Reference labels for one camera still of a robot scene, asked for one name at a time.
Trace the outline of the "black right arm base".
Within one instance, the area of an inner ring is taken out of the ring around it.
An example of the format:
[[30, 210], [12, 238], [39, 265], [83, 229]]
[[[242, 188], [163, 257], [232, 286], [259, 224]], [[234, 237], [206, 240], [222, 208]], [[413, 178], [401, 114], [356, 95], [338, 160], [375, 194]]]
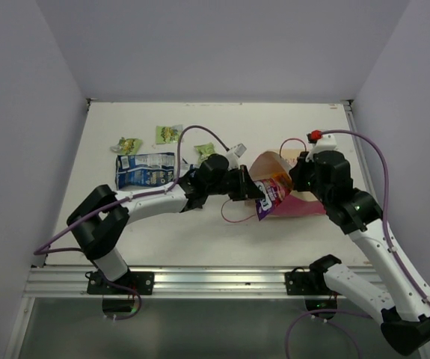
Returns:
[[327, 295], [328, 288], [320, 274], [315, 271], [295, 267], [284, 273], [284, 281], [287, 295]]

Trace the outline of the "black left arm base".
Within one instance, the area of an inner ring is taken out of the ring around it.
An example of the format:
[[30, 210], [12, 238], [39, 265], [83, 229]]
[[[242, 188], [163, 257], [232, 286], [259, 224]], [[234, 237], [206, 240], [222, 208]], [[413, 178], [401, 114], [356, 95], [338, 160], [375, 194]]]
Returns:
[[151, 271], [127, 272], [114, 284], [108, 284], [100, 271], [88, 271], [85, 277], [89, 295], [128, 295], [127, 289], [135, 290], [139, 295], [151, 295], [155, 283], [155, 274]]

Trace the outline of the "cream pink paper cake bag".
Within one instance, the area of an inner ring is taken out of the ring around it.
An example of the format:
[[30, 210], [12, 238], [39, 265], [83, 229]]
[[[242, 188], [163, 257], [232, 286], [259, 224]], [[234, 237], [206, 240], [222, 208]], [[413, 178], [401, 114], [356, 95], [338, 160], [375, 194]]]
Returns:
[[262, 200], [251, 200], [245, 206], [251, 211], [243, 219], [226, 216], [225, 206], [221, 207], [221, 217], [228, 223], [238, 224], [252, 218], [261, 221], [267, 218], [304, 217], [324, 215], [321, 203], [309, 192], [298, 192], [289, 171], [294, 167], [297, 158], [307, 151], [306, 141], [300, 138], [287, 138], [278, 150], [266, 150], [260, 154], [249, 169], [251, 179], [259, 186], [265, 197]]

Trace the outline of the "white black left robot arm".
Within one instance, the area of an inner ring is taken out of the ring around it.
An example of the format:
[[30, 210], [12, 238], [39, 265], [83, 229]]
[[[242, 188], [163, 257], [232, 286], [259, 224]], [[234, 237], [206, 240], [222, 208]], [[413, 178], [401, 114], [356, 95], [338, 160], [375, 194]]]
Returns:
[[129, 266], [116, 248], [126, 225], [200, 209], [214, 195], [226, 195], [232, 201], [265, 197], [246, 166], [230, 168], [225, 156], [215, 154], [177, 181], [157, 188], [112, 191], [108, 185], [99, 185], [68, 217], [67, 226], [85, 258], [101, 272], [106, 287], [120, 294], [131, 283]]

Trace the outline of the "purple Fox's candy bag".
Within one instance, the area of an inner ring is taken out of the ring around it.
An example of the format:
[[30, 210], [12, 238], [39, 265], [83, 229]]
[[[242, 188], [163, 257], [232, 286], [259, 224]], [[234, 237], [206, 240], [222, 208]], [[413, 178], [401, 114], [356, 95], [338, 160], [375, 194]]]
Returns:
[[254, 182], [264, 194], [264, 198], [255, 200], [259, 221], [270, 215], [292, 191], [292, 181], [288, 174], [277, 173], [266, 179]]

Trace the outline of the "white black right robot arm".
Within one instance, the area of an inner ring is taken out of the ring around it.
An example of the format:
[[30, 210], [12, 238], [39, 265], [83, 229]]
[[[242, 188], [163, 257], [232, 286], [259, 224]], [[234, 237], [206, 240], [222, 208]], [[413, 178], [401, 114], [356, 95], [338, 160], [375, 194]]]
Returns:
[[408, 356], [430, 341], [430, 287], [408, 261], [393, 234], [383, 227], [383, 212], [375, 198], [353, 185], [344, 155], [307, 151], [289, 175], [294, 189], [309, 192], [326, 215], [361, 249], [386, 289], [381, 290], [350, 271], [329, 254], [310, 264], [308, 283], [317, 293], [345, 296], [379, 324], [381, 333], [399, 354]]

